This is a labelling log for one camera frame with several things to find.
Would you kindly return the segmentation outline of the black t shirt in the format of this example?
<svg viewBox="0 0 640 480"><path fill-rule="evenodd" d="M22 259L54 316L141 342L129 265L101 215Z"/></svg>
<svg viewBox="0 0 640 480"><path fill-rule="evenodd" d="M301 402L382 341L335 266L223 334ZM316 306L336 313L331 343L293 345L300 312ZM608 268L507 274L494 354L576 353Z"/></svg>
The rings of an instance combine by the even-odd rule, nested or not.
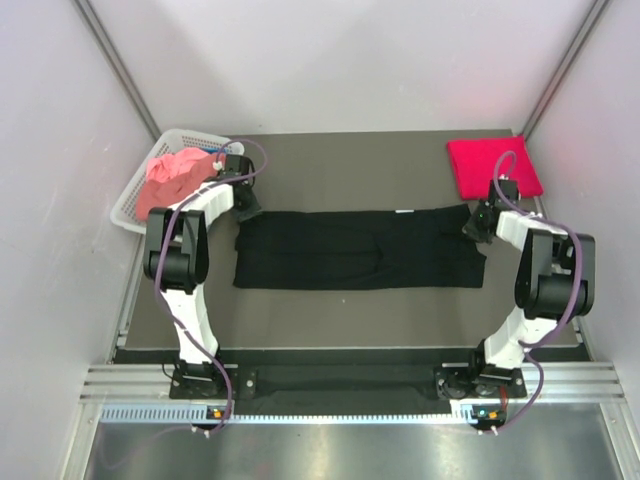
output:
<svg viewBox="0 0 640 480"><path fill-rule="evenodd" d="M234 284L362 291L483 285L486 258L462 231L467 205L397 211L266 212L241 224Z"/></svg>

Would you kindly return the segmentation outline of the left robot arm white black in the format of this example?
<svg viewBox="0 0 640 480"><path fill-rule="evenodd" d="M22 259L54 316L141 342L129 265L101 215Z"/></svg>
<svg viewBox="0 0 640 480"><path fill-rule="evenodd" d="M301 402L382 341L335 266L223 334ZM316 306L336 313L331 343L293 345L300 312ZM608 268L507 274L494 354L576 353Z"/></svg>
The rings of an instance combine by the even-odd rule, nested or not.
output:
<svg viewBox="0 0 640 480"><path fill-rule="evenodd" d="M185 200L154 207L148 214L143 270L179 340L172 399L217 399L230 392L204 295L209 272L208 229L227 212L238 221L261 212L249 181L204 184Z"/></svg>

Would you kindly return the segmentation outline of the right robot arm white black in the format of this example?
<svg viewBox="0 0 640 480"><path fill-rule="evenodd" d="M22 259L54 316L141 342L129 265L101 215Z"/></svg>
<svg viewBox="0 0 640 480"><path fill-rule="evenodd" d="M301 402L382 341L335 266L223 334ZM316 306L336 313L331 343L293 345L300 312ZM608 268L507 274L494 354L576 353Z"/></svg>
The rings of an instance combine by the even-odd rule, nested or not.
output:
<svg viewBox="0 0 640 480"><path fill-rule="evenodd" d="M463 232L479 243L498 238L521 253L515 307L472 351L467 366L434 371L437 394L455 401L502 394L522 398L526 355L558 326L593 307L596 240L588 234L571 235L539 214L522 215L489 200L476 207Z"/></svg>

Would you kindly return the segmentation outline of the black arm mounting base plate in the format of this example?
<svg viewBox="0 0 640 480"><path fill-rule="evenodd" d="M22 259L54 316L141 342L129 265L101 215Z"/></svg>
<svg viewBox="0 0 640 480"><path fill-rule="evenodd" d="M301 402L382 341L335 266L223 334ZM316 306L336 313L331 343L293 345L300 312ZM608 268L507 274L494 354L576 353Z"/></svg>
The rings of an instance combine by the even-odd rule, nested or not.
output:
<svg viewBox="0 0 640 480"><path fill-rule="evenodd" d="M444 413L434 371L465 367L470 348L224 349L221 360L239 414ZM502 394L496 398L523 399Z"/></svg>

